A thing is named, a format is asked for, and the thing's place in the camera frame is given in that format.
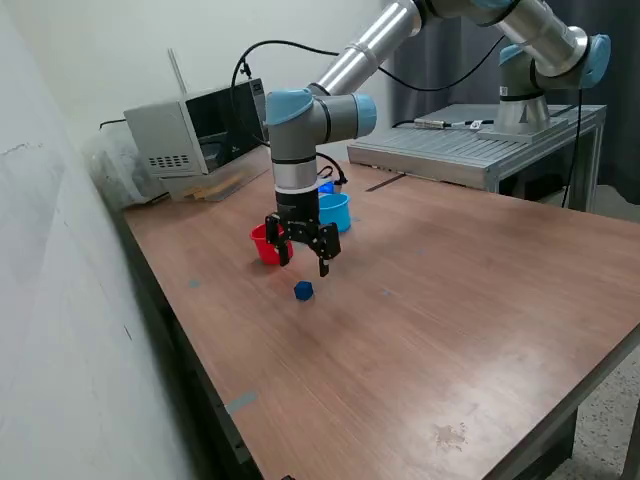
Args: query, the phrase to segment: wooden table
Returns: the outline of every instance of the wooden table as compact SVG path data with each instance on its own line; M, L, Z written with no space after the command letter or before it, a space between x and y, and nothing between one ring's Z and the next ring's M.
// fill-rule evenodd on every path
M516 477L639 343L640 225L347 175L354 224L325 279L305 248L257 260L269 174L127 220L266 479Z

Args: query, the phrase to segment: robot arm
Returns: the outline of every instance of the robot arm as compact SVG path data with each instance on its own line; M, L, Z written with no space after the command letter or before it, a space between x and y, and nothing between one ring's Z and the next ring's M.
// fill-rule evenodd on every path
M517 113L502 109L503 103L526 109L544 89L588 88L606 71L608 37L590 39L582 29L567 27L542 0L394 0L316 82L267 98L278 204L277 213L267 217L267 241L278 248L283 266L289 261L286 240L305 243L318 255L321 276L328 273L328 261L340 253L335 225L320 225L316 146L373 131L373 100L353 92L408 37L438 18L459 16L479 26L495 26L514 43L501 54L501 112L507 113L499 114L496 128L514 127ZM545 110L546 102L540 108ZM546 120L542 113L535 117L541 122L526 128L543 128L548 110Z

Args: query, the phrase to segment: tape mark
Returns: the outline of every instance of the tape mark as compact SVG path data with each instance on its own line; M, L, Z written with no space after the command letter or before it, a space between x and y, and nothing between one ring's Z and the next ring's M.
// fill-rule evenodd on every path
M28 145L26 143L21 143L20 145L16 145L15 147L10 148L9 150L5 150L4 152L0 153L0 157L6 157L10 153L17 152L18 150L21 150L21 149L27 148L27 147L28 147Z
M387 185L392 184L393 182L397 182L398 180L400 180L401 178L406 177L407 175L404 173L401 173L400 175L390 178L389 180L379 183L378 185L375 185L373 187L371 187L370 189L367 190L367 192L375 192L376 190L381 189L382 187L386 187Z
M233 415L238 410L246 407L247 405L252 404L257 399L258 399L258 395L256 394L256 392L245 393L241 397L236 398L229 405L225 405L225 408L227 409L227 412L229 413L229 415Z

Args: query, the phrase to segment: stain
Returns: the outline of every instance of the stain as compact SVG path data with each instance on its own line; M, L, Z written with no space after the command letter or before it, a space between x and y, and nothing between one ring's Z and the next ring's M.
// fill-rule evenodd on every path
M91 395L93 395L93 398L95 398L96 400L100 400L100 397L98 397L98 392L96 391L96 380L93 377L91 377Z
M15 147L0 153L0 157L6 157L10 153L17 152L18 150L22 150L23 148L27 148L28 146L29 145L27 145L26 143L21 143L20 145L16 145Z
M229 415L233 415L238 410L246 407L247 405L250 405L251 403L255 402L257 399L258 399L258 395L256 394L256 392L245 393L241 397L236 398L229 405L226 405L225 408L227 409L227 412L229 413Z
M447 425L446 427L436 425L436 444L438 448L444 450L455 449L461 452L462 445L467 443L466 433L467 426L464 423L461 423L460 428L457 430L451 425Z
M469 409L469 411L467 412L467 417L470 417L471 415L476 413L476 410L478 410L478 408L480 408L480 404L479 403L472 403L471 404L471 408Z

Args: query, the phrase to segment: red cup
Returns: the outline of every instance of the red cup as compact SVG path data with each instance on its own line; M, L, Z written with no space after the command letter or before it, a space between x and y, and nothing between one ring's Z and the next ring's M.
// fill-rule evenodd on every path
M278 225L278 232L280 232L280 235L284 234L284 229L280 225ZM280 265L278 249L275 245L267 243L267 226L265 224L257 226L251 231L251 240L256 244L262 263L265 265ZM287 248L289 250L289 258L293 257L293 245L291 245L291 242L287 242Z

